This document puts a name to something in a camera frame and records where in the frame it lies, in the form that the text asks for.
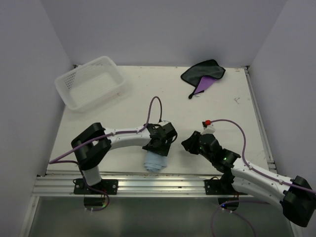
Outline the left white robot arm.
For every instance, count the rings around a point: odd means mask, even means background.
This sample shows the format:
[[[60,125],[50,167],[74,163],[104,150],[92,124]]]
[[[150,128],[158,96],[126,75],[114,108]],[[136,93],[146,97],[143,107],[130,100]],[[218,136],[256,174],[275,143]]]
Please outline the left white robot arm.
[[[139,146],[143,150],[166,157],[177,132],[171,122],[148,123],[137,128],[104,128],[96,122],[78,135],[71,146],[86,180],[85,188],[92,194],[102,190],[98,165],[108,151]]]

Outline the light blue towel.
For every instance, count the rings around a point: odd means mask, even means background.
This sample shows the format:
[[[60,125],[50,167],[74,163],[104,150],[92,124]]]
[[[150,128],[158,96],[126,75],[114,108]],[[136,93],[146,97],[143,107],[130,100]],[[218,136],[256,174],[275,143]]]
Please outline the light blue towel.
[[[145,161],[144,161],[144,168],[148,172],[160,172],[161,170],[167,167],[167,157],[161,156],[156,153],[147,152]]]

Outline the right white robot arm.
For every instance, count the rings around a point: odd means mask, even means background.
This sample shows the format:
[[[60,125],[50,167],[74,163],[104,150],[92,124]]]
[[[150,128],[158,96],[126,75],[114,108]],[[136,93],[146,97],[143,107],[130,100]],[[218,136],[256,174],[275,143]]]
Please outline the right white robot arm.
[[[316,192],[301,177],[289,178],[262,169],[239,154],[222,148],[213,134],[195,131],[182,146],[190,154],[206,158],[222,173],[220,179],[205,180],[205,192],[251,195],[277,206],[292,223],[306,227],[316,209]]]

